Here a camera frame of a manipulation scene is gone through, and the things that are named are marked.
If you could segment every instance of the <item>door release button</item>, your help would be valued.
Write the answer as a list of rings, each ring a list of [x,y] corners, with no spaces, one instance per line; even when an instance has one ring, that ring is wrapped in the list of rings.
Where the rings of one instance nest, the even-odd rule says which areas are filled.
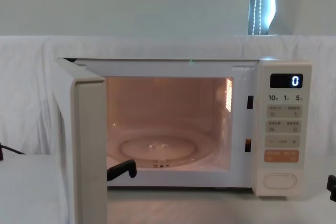
[[[264,177],[263,182],[268,189],[290,189],[296,185],[297,179],[291,173],[271,173]]]

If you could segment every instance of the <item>microwave control panel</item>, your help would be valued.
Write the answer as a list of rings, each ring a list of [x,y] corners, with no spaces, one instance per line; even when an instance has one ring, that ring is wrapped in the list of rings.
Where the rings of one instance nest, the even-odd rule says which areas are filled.
[[[253,190],[296,195],[303,179],[311,63],[261,60],[257,68]]]

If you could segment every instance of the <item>cord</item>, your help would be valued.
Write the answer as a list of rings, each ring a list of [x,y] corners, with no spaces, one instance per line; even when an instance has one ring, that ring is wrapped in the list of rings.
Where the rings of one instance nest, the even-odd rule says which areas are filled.
[[[5,145],[2,145],[2,144],[0,144],[0,149],[1,148],[6,149],[6,150],[11,151],[11,152],[15,152],[15,153],[20,154],[20,155],[25,155],[25,153],[23,153],[23,152],[19,152],[15,149],[12,149],[12,148],[10,148],[8,146],[5,146]]]

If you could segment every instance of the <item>orange button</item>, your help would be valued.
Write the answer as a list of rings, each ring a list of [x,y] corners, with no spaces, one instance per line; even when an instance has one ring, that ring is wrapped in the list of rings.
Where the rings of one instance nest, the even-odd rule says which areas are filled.
[[[264,161],[268,163],[297,163],[299,162],[298,150],[266,150]]]

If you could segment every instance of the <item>window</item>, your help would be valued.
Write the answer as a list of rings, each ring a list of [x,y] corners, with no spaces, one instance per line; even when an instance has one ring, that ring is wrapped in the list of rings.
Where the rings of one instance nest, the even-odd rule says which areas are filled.
[[[248,34],[267,35],[275,11],[275,0],[250,0]]]

